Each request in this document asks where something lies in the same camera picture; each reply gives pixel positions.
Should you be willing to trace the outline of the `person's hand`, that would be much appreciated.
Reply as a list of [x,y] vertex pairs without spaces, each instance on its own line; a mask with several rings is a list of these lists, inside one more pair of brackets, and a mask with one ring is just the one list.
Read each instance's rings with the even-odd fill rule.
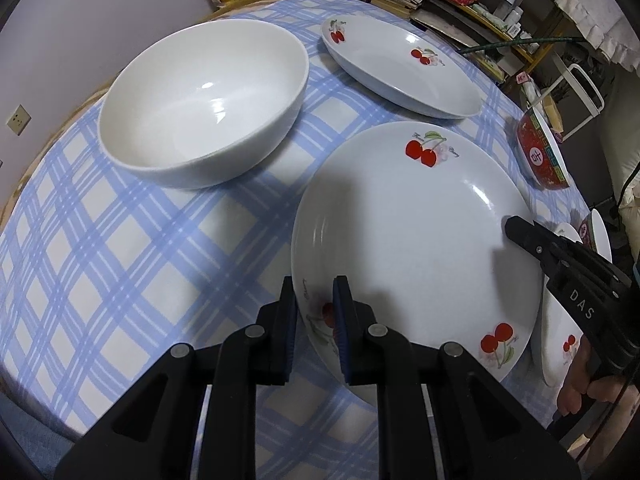
[[577,414],[582,408],[582,396],[589,396],[598,402],[612,403],[623,389],[624,378],[592,377],[587,368],[591,355],[591,344],[587,337],[582,335],[576,356],[570,364],[556,399],[556,408],[562,416]]

